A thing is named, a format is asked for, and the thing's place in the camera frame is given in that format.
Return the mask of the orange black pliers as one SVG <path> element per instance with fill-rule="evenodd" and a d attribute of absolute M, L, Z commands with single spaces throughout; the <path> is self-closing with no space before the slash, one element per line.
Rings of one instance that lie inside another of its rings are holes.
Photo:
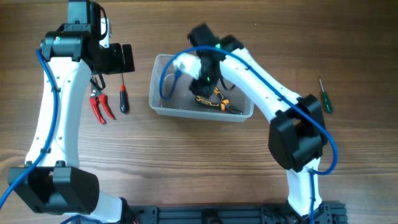
<path fill-rule="evenodd" d="M 218 99 L 219 99 L 218 102 L 212 102 L 210 100 L 206 100 L 202 96 L 196 96 L 195 102 L 198 103 L 199 105 L 203 105 L 203 106 L 206 106 L 209 108 L 215 108 L 220 111 L 227 111 L 232 114 L 242 114 L 243 113 L 239 108 L 237 108 L 229 103 L 229 99 L 227 99 L 223 96 L 223 94 L 219 88 L 217 88 L 217 87 L 214 88 L 214 94 L 218 97 Z"/>

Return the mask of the green screwdriver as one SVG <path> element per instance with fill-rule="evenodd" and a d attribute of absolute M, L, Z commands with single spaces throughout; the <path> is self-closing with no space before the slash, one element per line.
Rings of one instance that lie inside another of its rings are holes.
<path fill-rule="evenodd" d="M 318 77 L 318 79 L 319 79 L 320 88 L 321 88 L 321 91 L 322 91 L 322 100 L 323 100 L 323 104 L 324 104 L 324 107 L 325 107 L 325 111 L 326 111 L 328 114 L 332 114 L 333 108 L 332 108 L 330 99 L 329 99 L 329 97 L 328 97 L 328 94 L 327 94 L 327 92 L 326 92 L 325 89 L 324 89 L 323 82 L 322 82 L 322 78 L 321 78 L 321 77 Z"/>

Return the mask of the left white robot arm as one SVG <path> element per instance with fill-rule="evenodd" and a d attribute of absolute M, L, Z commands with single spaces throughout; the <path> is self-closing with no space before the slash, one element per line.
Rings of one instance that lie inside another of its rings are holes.
<path fill-rule="evenodd" d="M 48 32 L 36 51 L 44 92 L 35 138 L 22 167 L 9 171 L 15 192 L 35 213 L 68 215 L 94 223 L 138 223 L 124 198 L 100 189 L 80 169 L 78 132 L 85 91 L 94 75 L 133 72 L 131 46 L 110 44 L 104 9 L 96 2 L 68 3 L 68 20 Z"/>

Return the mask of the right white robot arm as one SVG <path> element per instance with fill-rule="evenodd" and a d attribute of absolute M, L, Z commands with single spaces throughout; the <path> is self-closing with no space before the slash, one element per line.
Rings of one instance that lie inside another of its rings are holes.
<path fill-rule="evenodd" d="M 193 28 L 187 39 L 197 53 L 185 73 L 193 77 L 189 89 L 197 99 L 215 94 L 218 83 L 229 80 L 264 114 L 270 124 L 268 148 L 286 170 L 287 203 L 294 214 L 310 219 L 321 205 L 318 169 L 324 146 L 331 142 L 322 106 L 313 96 L 301 97 L 265 71 L 234 36 L 219 39 L 206 24 Z"/>

